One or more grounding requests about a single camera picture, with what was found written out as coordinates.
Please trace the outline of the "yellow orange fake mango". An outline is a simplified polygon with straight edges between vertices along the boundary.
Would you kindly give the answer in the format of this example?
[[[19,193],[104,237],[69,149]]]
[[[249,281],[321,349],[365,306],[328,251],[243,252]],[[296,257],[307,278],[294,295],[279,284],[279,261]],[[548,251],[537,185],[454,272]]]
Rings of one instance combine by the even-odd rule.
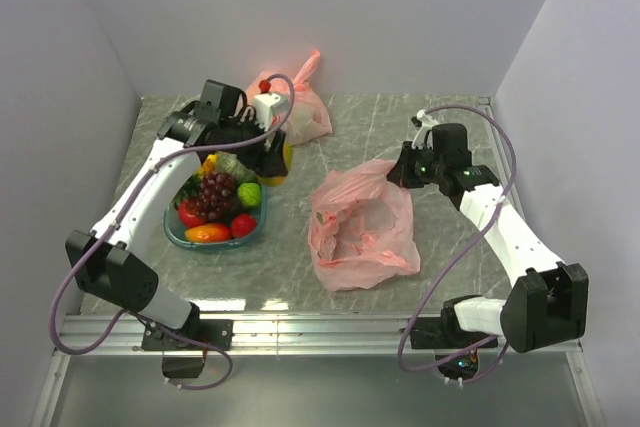
[[[267,187],[283,184],[289,174],[293,160],[293,148],[288,142],[273,145],[263,157],[260,168],[256,171],[258,181]]]

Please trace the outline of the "purple fake grapes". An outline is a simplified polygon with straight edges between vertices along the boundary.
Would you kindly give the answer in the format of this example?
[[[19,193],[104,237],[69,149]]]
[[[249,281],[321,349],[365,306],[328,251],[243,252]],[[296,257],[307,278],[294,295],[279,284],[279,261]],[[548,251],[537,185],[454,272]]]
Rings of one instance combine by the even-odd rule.
[[[196,213],[209,221],[228,217],[235,207],[237,182],[226,172],[212,172],[203,177],[195,201]]]

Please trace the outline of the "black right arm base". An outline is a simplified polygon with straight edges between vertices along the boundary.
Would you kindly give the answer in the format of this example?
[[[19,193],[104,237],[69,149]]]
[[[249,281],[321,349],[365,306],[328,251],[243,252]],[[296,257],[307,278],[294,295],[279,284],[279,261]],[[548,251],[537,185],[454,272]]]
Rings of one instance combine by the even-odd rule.
[[[490,373],[502,360],[506,347],[486,367],[480,367],[479,352],[497,348],[502,336],[499,314],[504,302],[468,295],[448,300],[437,317],[410,319],[398,347],[398,363],[406,372],[436,370],[446,383],[464,386]],[[423,365],[404,363],[404,347],[436,350],[434,360]]]

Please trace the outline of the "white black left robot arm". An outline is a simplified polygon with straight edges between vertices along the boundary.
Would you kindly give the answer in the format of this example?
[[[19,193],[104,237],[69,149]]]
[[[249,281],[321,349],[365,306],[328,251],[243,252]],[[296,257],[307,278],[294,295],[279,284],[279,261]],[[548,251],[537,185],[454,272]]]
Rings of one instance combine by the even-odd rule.
[[[162,122],[150,153],[111,210],[87,233],[73,231],[65,243],[71,270],[50,308],[48,328],[60,350],[56,314],[71,283],[165,332],[177,348],[201,337],[200,310],[161,284],[143,260],[165,209],[210,153],[251,153],[263,177],[286,174],[283,127],[293,111],[295,87],[281,75],[286,94],[253,100],[227,84],[207,81],[199,99],[172,111]]]

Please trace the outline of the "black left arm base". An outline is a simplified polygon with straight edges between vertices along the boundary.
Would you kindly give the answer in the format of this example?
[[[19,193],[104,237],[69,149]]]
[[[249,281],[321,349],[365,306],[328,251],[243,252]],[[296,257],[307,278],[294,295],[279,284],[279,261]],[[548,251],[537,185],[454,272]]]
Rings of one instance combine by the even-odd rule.
[[[185,390],[205,390],[224,383],[233,372],[231,348],[234,322],[231,319],[205,319],[195,327],[173,330],[153,321],[143,321],[143,352],[162,354],[161,370],[168,383]],[[186,385],[203,373],[207,360],[219,354],[227,363],[221,378],[208,385]]]

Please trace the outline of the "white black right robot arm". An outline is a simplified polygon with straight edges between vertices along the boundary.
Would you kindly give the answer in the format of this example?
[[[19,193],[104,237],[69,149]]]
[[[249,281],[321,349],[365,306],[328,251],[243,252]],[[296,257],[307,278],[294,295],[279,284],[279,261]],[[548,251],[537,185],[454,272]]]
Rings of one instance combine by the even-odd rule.
[[[476,165],[459,123],[412,119],[413,140],[402,145],[387,178],[399,187],[434,184],[482,233],[500,261],[511,290],[506,299],[471,295],[444,303],[440,333],[462,346],[475,333],[504,338],[518,353],[579,339],[587,317],[589,277],[546,247],[509,202],[497,176]]]

